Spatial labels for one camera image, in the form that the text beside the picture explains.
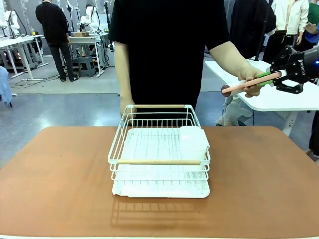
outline table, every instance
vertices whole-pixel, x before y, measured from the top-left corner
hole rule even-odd
[[[32,40],[29,38],[21,38],[21,37],[16,38],[16,39],[3,40],[3,41],[0,41],[0,50],[9,51],[12,48],[17,48],[19,53],[20,53],[22,63],[24,65],[24,69],[28,72],[30,79],[33,79],[33,75],[31,73],[31,69],[30,69],[28,60],[26,58],[24,49],[23,49],[23,44],[26,42],[30,42],[30,41],[32,41]],[[11,63],[13,63],[11,53],[9,53],[9,58],[10,58]],[[15,73],[15,76],[20,75],[20,74],[17,74],[16,69],[15,69],[14,73]]]
[[[31,38],[31,39],[34,39],[34,40],[35,40],[36,47],[38,48],[39,55],[40,55],[40,58],[41,58],[41,61],[42,61],[42,64],[41,64],[41,65],[38,65],[38,68],[39,68],[39,67],[42,67],[42,66],[46,66],[46,65],[49,64],[49,63],[45,63],[45,62],[44,62],[44,59],[43,59],[43,56],[42,56],[42,52],[41,52],[41,49],[40,49],[40,46],[39,46],[39,42],[38,42],[38,38],[40,38],[40,37],[43,37],[43,35],[31,35],[31,36],[24,36],[24,37],[23,37],[23,38]]]
[[[104,70],[101,69],[100,58],[103,59],[105,57],[104,55],[99,56],[99,54],[101,54],[101,50],[100,51],[98,50],[97,43],[101,42],[102,38],[105,38],[107,35],[108,35],[108,33],[101,33],[99,35],[90,35],[87,37],[70,36],[70,44],[94,45],[95,46],[95,50],[97,52],[96,58],[97,58],[98,68],[99,68],[99,74],[96,76],[97,78],[100,77],[104,73]]]
[[[143,199],[112,195],[116,129],[49,127],[28,143],[0,170],[0,238],[319,236],[319,167],[280,130],[205,127],[210,195]]]
[[[270,67],[270,64],[263,61],[249,61],[249,63],[264,72]],[[237,84],[238,78],[224,71],[217,62],[206,61],[205,64],[226,84]],[[292,81],[285,81],[285,84],[296,85]],[[299,111],[319,110],[319,87],[310,82],[304,84],[304,91],[298,95],[277,91],[275,87],[266,85],[258,97],[247,98],[245,93],[240,93],[238,96],[253,110],[273,111],[282,116],[286,120],[283,132],[287,136],[294,127]]]

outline brown tabletop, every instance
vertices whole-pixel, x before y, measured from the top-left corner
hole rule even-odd
[[[319,167],[273,127],[206,127],[210,195],[112,195],[115,127],[50,127],[0,170],[0,235],[319,236]]]

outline wooden handle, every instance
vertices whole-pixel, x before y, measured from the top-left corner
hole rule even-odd
[[[132,165],[200,165],[199,160],[124,160],[120,159],[117,164]]]
[[[134,105],[134,108],[185,108],[185,105]]]

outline man's hand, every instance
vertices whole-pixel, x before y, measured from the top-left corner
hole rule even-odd
[[[305,26],[305,30],[307,32],[309,32],[310,34],[313,34],[313,35],[318,34],[317,25],[316,24],[312,24],[310,22],[308,22],[307,25]]]
[[[301,34],[299,34],[298,38],[297,38],[297,42],[296,45],[298,46],[301,43],[301,40],[303,39],[303,36]]]
[[[70,44],[70,36],[69,36],[69,33],[66,33],[66,43]]]
[[[256,79],[261,74],[263,74],[263,72],[261,70],[251,66],[248,63],[239,72],[238,79],[251,81],[251,80]],[[250,98],[253,96],[258,96],[260,94],[260,89],[261,89],[261,87],[258,85],[258,86],[245,87],[244,91],[246,92],[246,97]]]
[[[124,112],[125,112],[125,108],[126,108],[126,106],[128,106],[128,105],[134,105],[133,100],[132,100],[131,98],[128,98],[128,99],[127,99],[127,98],[122,98],[122,97],[121,97],[121,117],[123,116],[123,114],[124,114]]]

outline white wire dish rack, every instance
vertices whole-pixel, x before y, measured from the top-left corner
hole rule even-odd
[[[196,133],[196,137],[185,132]],[[194,145],[202,150],[192,151]],[[207,197],[208,149],[192,106],[129,105],[108,155],[112,193],[128,197]]]

